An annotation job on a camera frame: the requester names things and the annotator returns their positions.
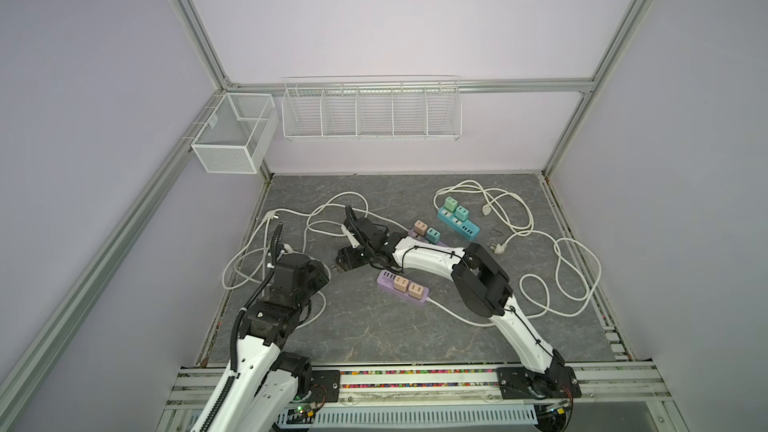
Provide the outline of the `black power strip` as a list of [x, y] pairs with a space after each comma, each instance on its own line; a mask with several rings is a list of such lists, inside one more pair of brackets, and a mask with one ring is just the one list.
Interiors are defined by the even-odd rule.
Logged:
[[369, 263], [362, 249], [347, 246], [339, 249], [335, 257], [335, 265], [343, 271], [350, 271]]

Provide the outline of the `teal power strip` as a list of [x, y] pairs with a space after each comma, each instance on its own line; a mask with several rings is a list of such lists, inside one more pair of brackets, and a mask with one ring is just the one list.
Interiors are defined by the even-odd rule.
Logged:
[[474, 241], [479, 235], [480, 228], [475, 223], [470, 219], [465, 223], [454, 222], [452, 220], [452, 212], [447, 211], [444, 207], [438, 210], [437, 218], [470, 242]]

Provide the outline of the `green plug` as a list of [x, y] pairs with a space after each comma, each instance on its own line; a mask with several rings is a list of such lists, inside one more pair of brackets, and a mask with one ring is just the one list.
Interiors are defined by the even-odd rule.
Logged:
[[449, 212], [454, 212], [458, 207], [458, 201], [453, 197], [448, 196], [444, 199], [443, 207]]

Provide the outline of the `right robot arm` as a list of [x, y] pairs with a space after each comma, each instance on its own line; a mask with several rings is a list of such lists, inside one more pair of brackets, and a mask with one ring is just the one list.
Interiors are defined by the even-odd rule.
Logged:
[[557, 349], [522, 312], [508, 274], [481, 245], [464, 248], [421, 242], [391, 232], [366, 218], [346, 219], [342, 232], [353, 250], [372, 265], [389, 270], [416, 269], [451, 280], [470, 312], [489, 320], [510, 343], [522, 370], [511, 388], [524, 398], [575, 398], [578, 384]]

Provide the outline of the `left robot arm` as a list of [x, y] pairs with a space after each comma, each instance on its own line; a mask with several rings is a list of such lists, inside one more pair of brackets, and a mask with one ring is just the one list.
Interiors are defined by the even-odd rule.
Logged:
[[328, 270], [304, 254], [269, 258], [264, 281], [236, 315], [227, 368], [193, 431], [271, 431], [279, 413], [309, 392], [311, 360], [284, 346], [328, 284]]

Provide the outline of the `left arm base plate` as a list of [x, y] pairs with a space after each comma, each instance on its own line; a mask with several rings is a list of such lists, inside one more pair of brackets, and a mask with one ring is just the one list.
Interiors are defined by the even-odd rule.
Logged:
[[341, 371], [338, 369], [313, 370], [298, 379], [294, 403], [336, 403], [341, 391]]

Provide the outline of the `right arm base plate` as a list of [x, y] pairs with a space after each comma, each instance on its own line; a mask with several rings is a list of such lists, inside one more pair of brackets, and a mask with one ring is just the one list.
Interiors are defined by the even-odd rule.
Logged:
[[503, 399], [576, 399], [582, 397], [579, 381], [572, 367], [555, 364], [544, 373], [522, 366], [496, 370]]

